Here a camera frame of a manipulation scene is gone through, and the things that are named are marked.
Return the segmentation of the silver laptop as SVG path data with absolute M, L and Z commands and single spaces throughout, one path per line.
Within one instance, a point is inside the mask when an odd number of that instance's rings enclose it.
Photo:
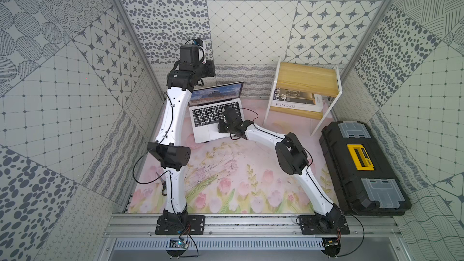
M 195 143 L 227 136 L 219 132 L 218 124 L 227 108 L 234 108 L 239 116 L 243 116 L 240 100 L 243 86 L 243 82 L 236 82 L 193 91 L 188 106 Z

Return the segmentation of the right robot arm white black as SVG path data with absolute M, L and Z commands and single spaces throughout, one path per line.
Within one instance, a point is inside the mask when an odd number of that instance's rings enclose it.
M 226 107 L 222 112 L 222 120 L 218 124 L 221 134 L 228 134 L 237 140 L 255 141 L 275 150 L 280 168 L 293 176 L 309 198 L 319 229 L 325 233 L 341 232 L 338 223 L 342 221 L 342 212 L 315 180 L 310 166 L 313 160 L 310 153 L 302 146 L 296 134 L 278 134 L 262 128 L 251 120 L 243 120 L 238 108 Z

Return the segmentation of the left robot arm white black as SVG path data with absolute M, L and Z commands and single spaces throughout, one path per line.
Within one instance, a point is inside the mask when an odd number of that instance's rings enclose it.
M 204 77 L 214 76 L 214 62 L 205 58 L 204 48 L 197 39 L 180 47 L 180 59 L 167 75 L 167 103 L 161 129 L 155 141 L 147 146 L 166 178 L 166 207 L 158 218 L 157 235 L 189 231 L 184 179 L 191 149 L 181 145 L 182 126 L 194 87 Z

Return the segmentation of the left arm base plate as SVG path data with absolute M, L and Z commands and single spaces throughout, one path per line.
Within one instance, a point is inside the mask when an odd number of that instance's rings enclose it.
M 156 235 L 180 235 L 187 234 L 189 231 L 191 235 L 203 235 L 205 225 L 204 215 L 192 215 L 192 216 L 174 216 L 168 214 L 167 216 L 160 216 L 157 220 L 157 226 L 155 229 Z

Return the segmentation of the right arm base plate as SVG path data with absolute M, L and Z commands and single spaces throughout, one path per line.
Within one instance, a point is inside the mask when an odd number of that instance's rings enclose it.
M 350 234 L 350 229 L 345 216 L 341 216 L 337 222 L 331 222 L 320 215 L 300 215 L 296 220 L 302 234 Z

